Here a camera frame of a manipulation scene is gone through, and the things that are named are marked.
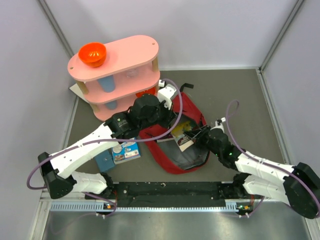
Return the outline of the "yellow and maroon book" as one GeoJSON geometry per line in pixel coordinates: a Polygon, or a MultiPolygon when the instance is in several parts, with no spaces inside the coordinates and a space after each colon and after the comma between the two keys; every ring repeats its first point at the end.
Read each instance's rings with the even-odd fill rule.
{"type": "Polygon", "coordinates": [[[180,122],[172,131],[171,135],[174,138],[179,149],[184,152],[192,146],[194,142],[185,135],[185,132],[191,131],[197,127],[196,123],[191,120],[180,122]]]}

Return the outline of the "red backpack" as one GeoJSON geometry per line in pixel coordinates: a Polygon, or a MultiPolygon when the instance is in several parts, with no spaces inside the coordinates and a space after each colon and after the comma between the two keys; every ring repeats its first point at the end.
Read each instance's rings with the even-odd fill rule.
{"type": "MultiPolygon", "coordinates": [[[[191,120],[196,123],[196,128],[193,129],[195,130],[205,126],[206,120],[197,106],[185,93],[183,93],[184,88],[192,89],[193,87],[194,86],[189,83],[185,83],[180,87],[182,96],[182,115],[178,124],[191,120]]],[[[185,151],[181,151],[171,135],[171,132],[160,139],[147,141],[145,144],[154,160],[166,172],[176,175],[197,170],[208,161],[210,156],[208,150],[197,147],[194,143],[185,151]]]]}

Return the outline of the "blue illustrated book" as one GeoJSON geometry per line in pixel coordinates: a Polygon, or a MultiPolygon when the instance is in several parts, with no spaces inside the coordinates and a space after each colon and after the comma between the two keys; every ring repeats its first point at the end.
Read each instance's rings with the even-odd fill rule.
{"type": "Polygon", "coordinates": [[[111,149],[113,162],[118,165],[141,157],[136,142],[123,142],[111,149]]]}

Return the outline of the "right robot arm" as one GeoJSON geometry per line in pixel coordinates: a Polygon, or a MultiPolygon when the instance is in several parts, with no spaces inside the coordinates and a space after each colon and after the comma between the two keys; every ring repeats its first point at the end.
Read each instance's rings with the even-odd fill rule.
{"type": "Polygon", "coordinates": [[[307,218],[320,216],[320,178],[313,169],[267,160],[231,144],[223,127],[210,127],[184,133],[198,147],[215,154],[226,168],[237,171],[233,192],[239,198],[260,195],[280,201],[307,218]]]}

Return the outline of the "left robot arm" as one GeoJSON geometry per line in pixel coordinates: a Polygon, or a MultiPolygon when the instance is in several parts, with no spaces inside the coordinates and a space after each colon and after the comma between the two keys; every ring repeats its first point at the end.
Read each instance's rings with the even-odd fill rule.
{"type": "Polygon", "coordinates": [[[108,176],[78,172],[77,169],[119,145],[123,139],[136,138],[148,127],[161,125],[167,128],[175,117],[170,97],[143,94],[128,110],[113,114],[95,131],[70,147],[52,155],[41,153],[37,159],[50,197],[59,199],[71,192],[89,192],[109,198],[114,187],[108,176]]]}

